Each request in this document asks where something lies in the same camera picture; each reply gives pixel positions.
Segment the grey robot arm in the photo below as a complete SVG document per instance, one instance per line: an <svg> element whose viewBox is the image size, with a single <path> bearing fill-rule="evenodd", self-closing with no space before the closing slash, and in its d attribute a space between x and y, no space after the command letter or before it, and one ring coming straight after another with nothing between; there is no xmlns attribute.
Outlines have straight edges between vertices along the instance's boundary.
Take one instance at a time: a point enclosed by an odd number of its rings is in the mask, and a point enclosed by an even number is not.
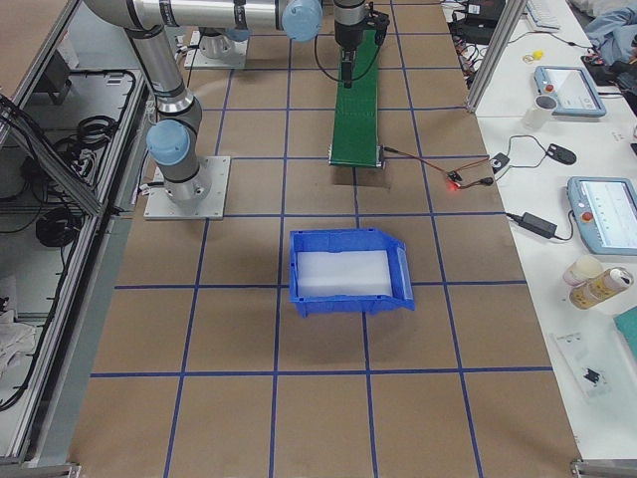
<svg viewBox="0 0 637 478"><path fill-rule="evenodd" d="M334 1L334 38L340 46L339 77L330 74L320 63L317 36L321 28L322 6L319 1L292 1L283 13L283 27L295 41L314 41L314 56L318 69L330 80L346 89L364 78L376 63L379 47L369 65L359 75L354 74L356 52L363 41L363 32L375 28L372 8L364 1Z"/></svg>
<svg viewBox="0 0 637 478"><path fill-rule="evenodd" d="M185 86L164 34L168 24L233 28L230 1L89 1L101 19L120 26L151 86L159 121L146 135L147 149L163 174L165 195L175 203L196 203L211 188L195 146L200 103Z"/></svg>

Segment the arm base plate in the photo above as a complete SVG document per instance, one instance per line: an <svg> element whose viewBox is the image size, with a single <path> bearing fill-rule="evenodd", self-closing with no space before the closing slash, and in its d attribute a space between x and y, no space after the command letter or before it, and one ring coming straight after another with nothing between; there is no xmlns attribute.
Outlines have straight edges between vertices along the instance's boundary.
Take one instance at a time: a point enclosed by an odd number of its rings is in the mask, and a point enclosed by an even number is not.
<svg viewBox="0 0 637 478"><path fill-rule="evenodd" d="M184 61L187 70L244 69L251 33L199 28L192 32Z"/></svg>
<svg viewBox="0 0 637 478"><path fill-rule="evenodd" d="M189 181L165 181L158 166L147 188L147 220L222 220L230 176L230 156L198 156L198 173Z"/></svg>

